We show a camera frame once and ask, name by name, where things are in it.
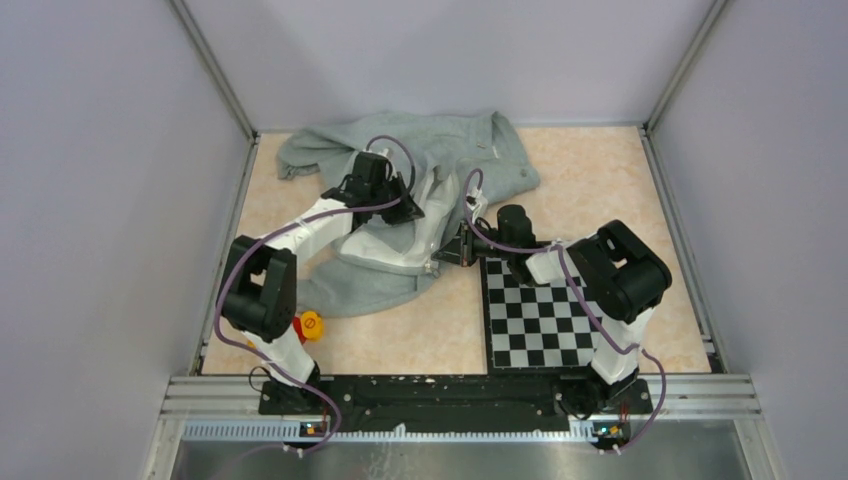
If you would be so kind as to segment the grey zip-up jacket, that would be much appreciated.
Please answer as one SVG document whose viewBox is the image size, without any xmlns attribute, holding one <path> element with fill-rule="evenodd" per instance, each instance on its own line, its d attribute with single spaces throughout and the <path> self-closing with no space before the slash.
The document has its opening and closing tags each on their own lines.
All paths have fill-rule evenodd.
<svg viewBox="0 0 848 480">
<path fill-rule="evenodd" d="M 411 183 L 421 219 L 397 226 L 374 217 L 333 242 L 334 257 L 297 285 L 301 310 L 355 317 L 409 302 L 428 290 L 446 266 L 432 254 L 464 218 L 460 197 L 470 172 L 482 171 L 482 195 L 499 203 L 540 184 L 522 140 L 501 113 L 424 116 L 392 112 L 340 124 L 306 127 L 279 148 L 281 180 L 318 173 L 338 186 L 362 151 L 388 150 L 394 170 Z"/>
</svg>

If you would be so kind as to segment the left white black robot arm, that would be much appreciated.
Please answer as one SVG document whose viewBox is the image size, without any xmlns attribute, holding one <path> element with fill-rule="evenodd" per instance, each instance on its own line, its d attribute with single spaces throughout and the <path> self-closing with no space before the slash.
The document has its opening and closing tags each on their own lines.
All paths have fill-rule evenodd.
<svg viewBox="0 0 848 480">
<path fill-rule="evenodd" d="M 241 235 L 233 240 L 216 317 L 247 337 L 243 349 L 264 360 L 273 379 L 285 384 L 283 401 L 295 412 L 314 410 L 321 397 L 320 386 L 311 380 L 317 364 L 294 326 L 299 266 L 373 216 L 397 225 L 423 215 L 389 150 L 362 151 L 340 184 L 303 215 L 258 239 Z"/>
</svg>

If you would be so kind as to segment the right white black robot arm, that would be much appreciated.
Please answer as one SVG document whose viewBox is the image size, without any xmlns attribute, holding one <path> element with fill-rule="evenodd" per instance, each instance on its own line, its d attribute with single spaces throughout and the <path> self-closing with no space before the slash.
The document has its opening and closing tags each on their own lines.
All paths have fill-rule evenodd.
<svg viewBox="0 0 848 480">
<path fill-rule="evenodd" d="M 432 258 L 479 266 L 489 369 L 567 370 L 555 404 L 581 420 L 626 400 L 647 323 L 672 285 L 669 267 L 623 222 L 572 242 L 541 241 L 515 204 L 494 225 L 462 220 Z"/>
</svg>

